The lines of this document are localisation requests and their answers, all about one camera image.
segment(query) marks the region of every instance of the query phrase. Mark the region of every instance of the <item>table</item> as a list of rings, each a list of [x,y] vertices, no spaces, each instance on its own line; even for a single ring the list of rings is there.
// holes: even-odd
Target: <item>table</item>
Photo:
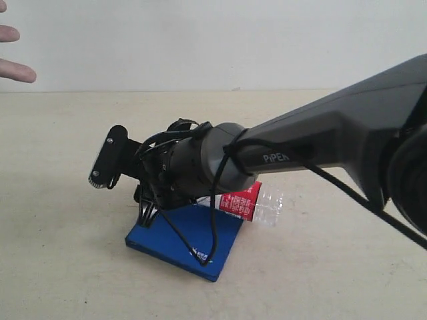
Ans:
[[[285,211],[244,224],[217,283],[125,246],[136,181],[87,182],[116,123],[139,141],[179,117],[251,127],[329,92],[1,94],[0,317],[425,319],[426,253],[310,172],[260,177]]]

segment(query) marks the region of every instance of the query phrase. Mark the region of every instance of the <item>plastic water bottle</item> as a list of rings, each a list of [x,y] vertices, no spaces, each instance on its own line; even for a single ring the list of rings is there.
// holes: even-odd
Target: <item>plastic water bottle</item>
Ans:
[[[273,227],[283,209],[284,194],[271,185],[255,182],[240,192],[216,195],[216,209],[234,217]],[[210,206],[210,197],[197,201],[198,205]]]

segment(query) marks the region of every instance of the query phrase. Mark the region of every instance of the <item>human hand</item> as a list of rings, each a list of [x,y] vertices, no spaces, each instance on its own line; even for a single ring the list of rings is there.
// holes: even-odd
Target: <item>human hand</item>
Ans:
[[[5,12],[6,9],[6,2],[4,2],[4,0],[0,0],[0,13]],[[0,25],[0,43],[18,41],[19,38],[20,35],[18,30],[7,25]],[[36,77],[37,76],[32,68],[0,58],[0,78],[33,83]]]

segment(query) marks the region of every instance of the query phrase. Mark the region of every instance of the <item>blue box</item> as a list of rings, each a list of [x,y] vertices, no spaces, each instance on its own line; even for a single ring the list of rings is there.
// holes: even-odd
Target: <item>blue box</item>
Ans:
[[[193,249],[206,258],[212,246],[209,208],[192,205],[168,211],[166,214]],[[125,238],[125,242],[132,249],[147,253],[215,282],[224,268],[242,223],[243,220],[216,210],[218,247],[211,263],[208,263],[206,267],[202,267],[194,259],[161,215],[155,218],[149,229],[135,225]]]

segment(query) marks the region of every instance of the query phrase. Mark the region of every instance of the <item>red bottle label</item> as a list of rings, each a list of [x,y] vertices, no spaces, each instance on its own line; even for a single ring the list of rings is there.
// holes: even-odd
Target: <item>red bottle label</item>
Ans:
[[[257,181],[247,190],[221,195],[219,209],[227,211],[240,219],[252,221],[261,184],[261,182]]]

